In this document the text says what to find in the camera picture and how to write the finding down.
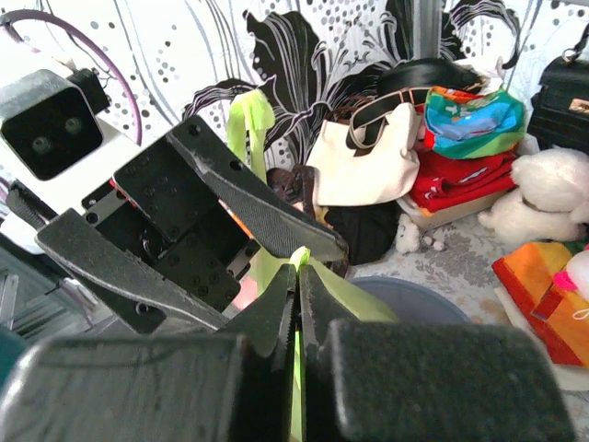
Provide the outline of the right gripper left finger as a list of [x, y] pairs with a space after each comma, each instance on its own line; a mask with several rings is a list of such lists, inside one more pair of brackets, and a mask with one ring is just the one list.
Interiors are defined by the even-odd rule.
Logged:
[[215, 333], [54, 339], [20, 358], [5, 441], [285, 441], [296, 269]]

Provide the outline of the white plush sheep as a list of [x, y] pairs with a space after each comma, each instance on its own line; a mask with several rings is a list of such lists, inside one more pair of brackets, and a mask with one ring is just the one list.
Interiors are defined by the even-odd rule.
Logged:
[[575, 241], [588, 226], [588, 156], [553, 147], [512, 164], [516, 188], [478, 214], [479, 222], [507, 244]]

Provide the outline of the black round hat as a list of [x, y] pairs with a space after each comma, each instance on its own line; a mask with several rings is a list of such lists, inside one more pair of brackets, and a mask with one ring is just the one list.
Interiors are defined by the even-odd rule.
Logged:
[[423, 58], [401, 63], [384, 72], [376, 82], [378, 96], [404, 88], [446, 87], [478, 92], [485, 79], [474, 69], [437, 59]]

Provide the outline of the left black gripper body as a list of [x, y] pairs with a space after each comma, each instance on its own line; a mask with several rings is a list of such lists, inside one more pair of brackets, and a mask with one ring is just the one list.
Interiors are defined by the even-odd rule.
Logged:
[[259, 249], [166, 139], [124, 164], [82, 206], [104, 238], [219, 312], [239, 293]]

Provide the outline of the green plastic trash bag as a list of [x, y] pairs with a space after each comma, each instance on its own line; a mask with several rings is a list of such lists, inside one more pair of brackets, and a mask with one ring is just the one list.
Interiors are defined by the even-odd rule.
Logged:
[[[229, 107], [227, 123], [228, 148], [244, 161], [250, 159], [250, 168], [261, 180], [266, 180], [264, 143], [266, 133], [275, 124], [272, 105], [259, 89], [236, 96]], [[313, 268], [320, 282], [328, 289], [333, 300], [338, 301], [359, 320], [396, 321], [398, 318], [382, 301], [359, 287], [350, 284], [343, 277], [317, 261], [305, 248], [288, 255], [289, 263], [299, 269], [302, 264]], [[297, 329], [294, 334], [293, 398], [291, 408], [290, 439], [307, 441], [305, 410], [305, 362], [303, 333]]]

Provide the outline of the blue trash bin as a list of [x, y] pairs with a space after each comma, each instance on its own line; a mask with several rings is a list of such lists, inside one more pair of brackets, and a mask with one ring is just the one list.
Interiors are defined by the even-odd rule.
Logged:
[[423, 285], [385, 277], [355, 277], [350, 282], [386, 303], [402, 320], [420, 324], [469, 323], [455, 304]]

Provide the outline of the rainbow striped cloth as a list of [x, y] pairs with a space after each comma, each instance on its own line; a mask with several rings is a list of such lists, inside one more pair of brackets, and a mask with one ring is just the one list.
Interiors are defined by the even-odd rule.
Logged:
[[491, 268], [552, 362], [588, 367], [588, 319], [573, 315], [588, 308], [577, 292], [554, 283], [584, 241], [530, 242], [495, 261]]

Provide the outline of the brown patterned bag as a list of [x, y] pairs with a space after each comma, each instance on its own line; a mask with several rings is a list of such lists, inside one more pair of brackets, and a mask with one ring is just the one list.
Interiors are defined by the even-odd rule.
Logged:
[[290, 205], [298, 205], [306, 214], [316, 217], [313, 205], [315, 187], [313, 167], [295, 165], [292, 169], [272, 168], [266, 172], [266, 180], [272, 191]]

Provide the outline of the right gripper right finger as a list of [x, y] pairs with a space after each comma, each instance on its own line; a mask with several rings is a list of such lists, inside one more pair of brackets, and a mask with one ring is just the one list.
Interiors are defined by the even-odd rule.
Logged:
[[549, 363], [523, 332], [397, 320], [299, 271], [306, 441], [573, 441]]

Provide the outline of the white canvas tote bag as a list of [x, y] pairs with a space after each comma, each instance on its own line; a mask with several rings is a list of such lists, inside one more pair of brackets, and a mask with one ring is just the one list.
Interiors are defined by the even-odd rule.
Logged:
[[347, 124], [325, 120], [306, 162], [315, 170], [313, 203], [364, 206], [406, 195], [420, 169], [417, 107], [428, 92], [404, 88], [362, 106]]

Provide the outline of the pink white plush toy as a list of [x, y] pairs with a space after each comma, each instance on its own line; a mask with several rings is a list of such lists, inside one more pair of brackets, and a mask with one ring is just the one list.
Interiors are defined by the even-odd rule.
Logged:
[[576, 292], [583, 299], [589, 297], [589, 251], [588, 247], [576, 253], [565, 268], [553, 277], [554, 283], [564, 289]]

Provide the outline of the black leather handbag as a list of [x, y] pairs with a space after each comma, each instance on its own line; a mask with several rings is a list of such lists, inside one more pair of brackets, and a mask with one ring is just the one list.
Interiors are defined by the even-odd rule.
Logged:
[[542, 150], [558, 146], [588, 152], [588, 62], [580, 58], [587, 43], [585, 29], [579, 41], [555, 58], [540, 77], [527, 132]]

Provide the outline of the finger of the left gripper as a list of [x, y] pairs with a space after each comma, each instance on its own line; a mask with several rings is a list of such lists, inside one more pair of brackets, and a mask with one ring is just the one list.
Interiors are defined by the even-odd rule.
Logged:
[[306, 247], [322, 262], [347, 257], [348, 246], [337, 232], [281, 200], [201, 117], [190, 117], [166, 138], [272, 256], [288, 258]]
[[126, 298], [157, 308], [168, 319], [217, 331], [227, 323], [221, 313], [105, 239], [70, 208], [38, 230], [37, 244], [74, 279], [105, 301]]

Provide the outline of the red cloth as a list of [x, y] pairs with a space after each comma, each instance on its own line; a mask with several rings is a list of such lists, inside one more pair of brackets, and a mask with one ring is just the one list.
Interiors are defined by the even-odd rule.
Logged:
[[474, 159], [451, 159], [433, 151], [418, 156], [420, 170], [409, 196], [430, 213], [514, 187], [513, 152]]

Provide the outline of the colourful printed bag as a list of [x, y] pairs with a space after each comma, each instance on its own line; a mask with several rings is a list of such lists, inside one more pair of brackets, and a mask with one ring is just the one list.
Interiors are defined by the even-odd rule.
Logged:
[[491, 157], [524, 138], [525, 106], [505, 90], [487, 95], [432, 87], [423, 114], [424, 148], [450, 159]]

